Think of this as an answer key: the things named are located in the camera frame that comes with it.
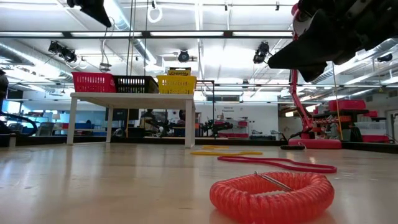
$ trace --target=black basket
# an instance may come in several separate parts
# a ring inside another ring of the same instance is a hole
[[[159,93],[159,86],[151,76],[114,75],[116,93]]]

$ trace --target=red cable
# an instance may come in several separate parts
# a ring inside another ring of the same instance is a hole
[[[316,172],[319,174],[334,174],[337,172],[337,168],[335,166],[328,166],[328,165],[321,165],[321,164],[309,164],[309,163],[305,163],[305,162],[295,162],[291,159],[254,158],[254,157],[245,157],[245,156],[220,156],[217,159],[219,161],[226,161],[226,162],[247,162],[247,163],[267,164],[267,165],[281,167],[281,168],[284,168],[287,170],[302,171],[302,172]],[[280,164],[278,162],[271,162],[271,161],[289,162],[294,165],[307,166],[307,167],[289,166],[289,165]],[[312,168],[308,168],[308,167],[316,167],[316,168],[322,168],[322,169],[312,169]]]
[[[281,190],[258,175],[219,181],[210,189],[212,204],[240,223],[289,224],[308,222],[320,216],[333,202],[335,190],[324,175],[270,172],[265,175],[293,189]]]

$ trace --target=white table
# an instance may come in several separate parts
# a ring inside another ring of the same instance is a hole
[[[71,93],[68,139],[73,144],[75,133],[77,101],[87,101],[109,108],[106,142],[111,142],[114,108],[123,109],[170,109],[185,110],[185,147],[195,145],[195,104],[193,95],[150,94],[150,93]]]

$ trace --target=yellow basket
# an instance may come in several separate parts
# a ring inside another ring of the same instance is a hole
[[[195,76],[158,75],[159,93],[162,94],[193,94],[197,87]]]

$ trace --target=glossy floor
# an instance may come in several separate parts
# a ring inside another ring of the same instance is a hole
[[[235,147],[329,164],[335,201],[313,223],[397,223],[398,155]],[[209,201],[218,181],[276,167],[191,156],[183,146],[82,144],[0,152],[0,223],[234,223]]]

